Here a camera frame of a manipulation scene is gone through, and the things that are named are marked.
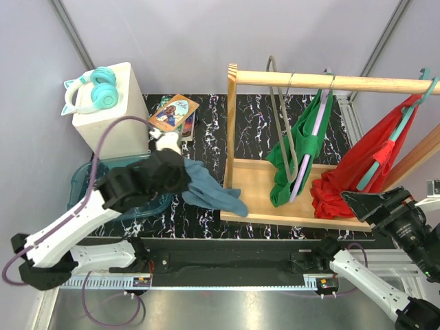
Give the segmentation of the blue tank top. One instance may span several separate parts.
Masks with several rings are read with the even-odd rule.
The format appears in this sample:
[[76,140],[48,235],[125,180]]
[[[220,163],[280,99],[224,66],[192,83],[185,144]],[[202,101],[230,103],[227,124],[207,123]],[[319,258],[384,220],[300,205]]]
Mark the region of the blue tank top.
[[188,190],[181,194],[187,204],[247,217],[248,207],[240,200],[241,189],[221,186],[201,161],[185,158],[184,165],[191,178]]

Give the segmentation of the green tank top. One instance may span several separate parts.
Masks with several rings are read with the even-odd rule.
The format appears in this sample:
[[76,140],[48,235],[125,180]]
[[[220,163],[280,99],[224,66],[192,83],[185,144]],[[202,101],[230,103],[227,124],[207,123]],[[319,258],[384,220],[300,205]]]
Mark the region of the green tank top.
[[281,146],[289,148],[288,136],[278,142],[266,160],[275,168],[274,186],[269,194],[274,207],[295,200],[305,187],[313,161],[319,156],[333,107],[333,92],[320,89],[290,130],[297,164],[292,154],[283,157]]

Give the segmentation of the purple hanger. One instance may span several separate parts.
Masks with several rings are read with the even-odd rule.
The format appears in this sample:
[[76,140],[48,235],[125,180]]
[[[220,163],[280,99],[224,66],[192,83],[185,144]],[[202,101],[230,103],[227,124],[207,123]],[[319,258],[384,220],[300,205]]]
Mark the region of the purple hanger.
[[309,177],[311,165],[320,154],[325,131],[329,123],[329,116],[333,106],[333,84],[335,76],[328,89],[320,89],[308,106],[310,111],[305,110],[304,120],[299,120],[296,129],[296,156],[299,162],[298,174],[290,186],[289,202],[303,191]]

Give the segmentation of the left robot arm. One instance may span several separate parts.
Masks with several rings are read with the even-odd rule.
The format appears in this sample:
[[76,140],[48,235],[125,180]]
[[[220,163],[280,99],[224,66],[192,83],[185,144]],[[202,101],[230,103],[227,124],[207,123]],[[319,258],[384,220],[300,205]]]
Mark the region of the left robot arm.
[[169,148],[128,166],[113,168],[53,223],[34,234],[11,238],[16,258],[23,259],[18,284],[45,291],[77,274],[111,268],[143,271],[149,256],[134,239],[90,246],[79,243],[101,225],[145,206],[155,197],[187,191],[189,183],[183,156]]

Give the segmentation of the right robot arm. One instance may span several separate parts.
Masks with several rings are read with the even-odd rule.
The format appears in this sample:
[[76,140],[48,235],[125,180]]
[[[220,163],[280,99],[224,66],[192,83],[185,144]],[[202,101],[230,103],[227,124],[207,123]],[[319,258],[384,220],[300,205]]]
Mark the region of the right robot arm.
[[[417,202],[408,190],[397,187],[377,194],[342,193],[355,217],[374,233],[392,238],[426,276],[439,282],[439,228],[426,223],[429,207],[439,208],[439,197]],[[438,329],[439,308],[413,298],[376,276],[340,243],[327,237],[312,250],[312,264],[319,272],[332,271],[348,279],[395,323],[396,329]]]

